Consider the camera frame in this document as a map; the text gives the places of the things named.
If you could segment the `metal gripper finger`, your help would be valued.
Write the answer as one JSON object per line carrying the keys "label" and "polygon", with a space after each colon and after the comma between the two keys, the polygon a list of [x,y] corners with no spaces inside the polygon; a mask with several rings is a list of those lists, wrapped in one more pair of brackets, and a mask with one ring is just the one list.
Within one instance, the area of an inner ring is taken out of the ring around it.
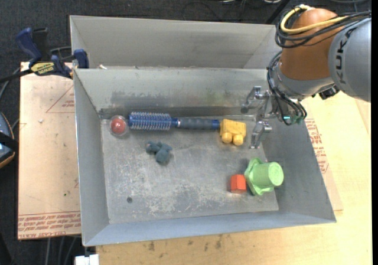
{"label": "metal gripper finger", "polygon": [[257,149],[260,143],[265,140],[266,135],[271,131],[272,126],[269,124],[268,121],[258,121],[253,128],[250,147],[253,149]]}
{"label": "metal gripper finger", "polygon": [[241,105],[241,113],[246,114],[249,110],[257,109],[263,105],[263,95],[261,86],[254,86],[246,97],[246,101]]}

